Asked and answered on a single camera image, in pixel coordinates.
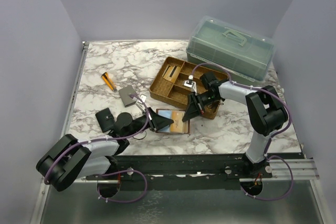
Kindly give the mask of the gold credit card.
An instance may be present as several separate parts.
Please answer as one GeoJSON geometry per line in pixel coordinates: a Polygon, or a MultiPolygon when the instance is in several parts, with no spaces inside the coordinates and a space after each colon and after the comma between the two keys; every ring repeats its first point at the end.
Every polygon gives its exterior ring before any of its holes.
{"type": "Polygon", "coordinates": [[[175,83],[178,78],[178,75],[179,75],[178,72],[174,72],[173,74],[167,73],[164,75],[163,78],[171,83],[175,83]]]}
{"type": "Polygon", "coordinates": [[[169,72],[167,72],[167,73],[170,73],[170,74],[173,74],[174,72],[178,72],[178,73],[180,73],[180,70],[181,70],[181,67],[179,67],[179,66],[171,66],[172,68],[170,69],[170,71],[169,72]]]}
{"type": "Polygon", "coordinates": [[[164,72],[163,72],[163,74],[162,74],[162,77],[164,77],[164,76],[166,75],[166,73],[170,71],[171,68],[172,68],[172,67],[171,67],[170,65],[168,65],[168,66],[166,67],[166,69],[164,70],[164,72]]]}
{"type": "Polygon", "coordinates": [[[188,133],[188,122],[183,122],[184,111],[172,111],[171,119],[174,121],[170,125],[172,133],[188,133]]]}

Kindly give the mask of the brown leather card holder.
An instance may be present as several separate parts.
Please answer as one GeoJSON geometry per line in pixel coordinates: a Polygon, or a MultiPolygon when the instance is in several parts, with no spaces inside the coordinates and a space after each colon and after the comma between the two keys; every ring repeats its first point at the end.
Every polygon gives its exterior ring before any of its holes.
{"type": "Polygon", "coordinates": [[[182,121],[182,118],[185,114],[184,110],[157,109],[156,113],[174,121],[173,124],[158,130],[158,133],[190,134],[190,121],[182,121]]]}

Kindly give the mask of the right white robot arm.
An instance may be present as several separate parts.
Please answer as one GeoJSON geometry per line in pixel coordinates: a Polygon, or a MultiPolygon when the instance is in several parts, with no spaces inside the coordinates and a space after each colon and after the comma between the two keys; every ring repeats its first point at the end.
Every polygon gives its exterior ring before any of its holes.
{"type": "Polygon", "coordinates": [[[272,138],[291,124],[286,104],[278,97],[273,86],[248,87],[230,78],[218,80],[211,71],[201,76],[201,83],[206,91],[198,93],[192,75],[184,81],[183,86],[191,88],[191,93],[187,96],[182,121],[203,115],[205,107],[215,102],[233,100],[245,105],[254,132],[250,146],[242,157],[241,171],[246,177],[255,177],[266,165],[272,138]]]}

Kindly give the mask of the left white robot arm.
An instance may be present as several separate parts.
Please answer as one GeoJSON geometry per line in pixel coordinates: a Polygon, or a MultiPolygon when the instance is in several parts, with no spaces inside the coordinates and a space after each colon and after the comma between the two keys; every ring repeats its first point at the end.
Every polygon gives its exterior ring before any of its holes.
{"type": "Polygon", "coordinates": [[[148,115],[136,119],[128,112],[114,118],[109,109],[96,113],[102,131],[109,132],[108,136],[79,141],[66,134],[37,162],[36,170],[57,191],[67,189],[81,177],[100,174],[104,179],[112,179],[117,171],[112,157],[129,146],[129,138],[146,129],[161,130],[174,122],[151,108],[148,111],[148,115]]]}

